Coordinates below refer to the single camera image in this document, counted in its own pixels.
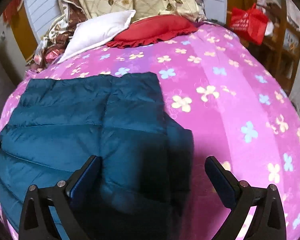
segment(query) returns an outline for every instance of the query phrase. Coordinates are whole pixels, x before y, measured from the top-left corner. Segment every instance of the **red ruffle trim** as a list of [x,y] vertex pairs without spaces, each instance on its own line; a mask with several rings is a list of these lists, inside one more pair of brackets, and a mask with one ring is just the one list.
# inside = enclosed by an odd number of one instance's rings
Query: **red ruffle trim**
[[172,38],[180,36],[180,35],[188,35],[188,34],[194,33],[197,30],[198,30],[197,27],[191,26],[191,27],[188,27],[183,30],[170,31],[167,33],[156,35],[154,37],[149,37],[149,38],[136,40],[136,41],[109,41],[106,43],[106,45],[111,48],[117,47],[119,49],[135,48],[135,47],[139,47],[139,46],[155,44],[155,43],[158,43],[159,41],[168,41],[168,40],[171,40]]

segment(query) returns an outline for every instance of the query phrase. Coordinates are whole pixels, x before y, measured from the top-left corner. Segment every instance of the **white pillow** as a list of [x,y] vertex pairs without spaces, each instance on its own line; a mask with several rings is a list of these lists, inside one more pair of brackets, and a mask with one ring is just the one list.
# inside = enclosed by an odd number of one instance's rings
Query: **white pillow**
[[58,63],[111,41],[129,27],[135,13],[135,10],[108,13],[77,24],[73,38]]

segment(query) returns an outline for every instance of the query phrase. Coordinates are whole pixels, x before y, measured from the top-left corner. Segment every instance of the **red pillow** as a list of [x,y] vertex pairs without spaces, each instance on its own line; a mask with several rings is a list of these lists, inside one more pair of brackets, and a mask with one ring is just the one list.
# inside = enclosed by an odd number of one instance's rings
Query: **red pillow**
[[186,18],[179,15],[157,15],[130,24],[129,28],[112,41],[106,43],[108,47],[145,46],[159,41],[167,41],[178,35],[186,35],[198,30],[197,27]]

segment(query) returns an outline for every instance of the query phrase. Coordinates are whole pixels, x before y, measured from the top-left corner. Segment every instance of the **bedspread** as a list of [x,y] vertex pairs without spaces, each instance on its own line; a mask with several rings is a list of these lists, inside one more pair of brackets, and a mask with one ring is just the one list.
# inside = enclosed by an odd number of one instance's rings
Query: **bedspread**
[[[194,135],[192,188],[182,225],[184,240],[209,240],[229,210],[204,172],[214,155],[238,180],[277,185],[287,239],[300,236],[300,120],[275,79],[220,26],[138,48],[100,47],[51,65],[33,78],[71,79],[148,72],[158,75],[166,112]],[[25,91],[26,78],[8,98],[0,130]],[[239,233],[248,230],[254,209]]]

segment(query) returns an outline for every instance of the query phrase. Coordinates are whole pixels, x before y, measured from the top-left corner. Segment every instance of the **red cloth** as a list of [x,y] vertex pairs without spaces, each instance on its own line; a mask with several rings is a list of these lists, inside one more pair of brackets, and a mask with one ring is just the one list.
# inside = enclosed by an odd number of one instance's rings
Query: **red cloth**
[[260,45],[265,36],[268,17],[256,9],[256,4],[247,10],[232,9],[230,28],[247,41]]
[[3,21],[11,23],[12,16],[16,15],[20,10],[23,0],[12,0],[3,11]]
[[159,41],[167,41],[178,35],[186,35],[198,30],[186,18],[178,15],[157,15],[132,23],[129,28],[119,33],[112,41],[106,43],[108,47],[145,46]]

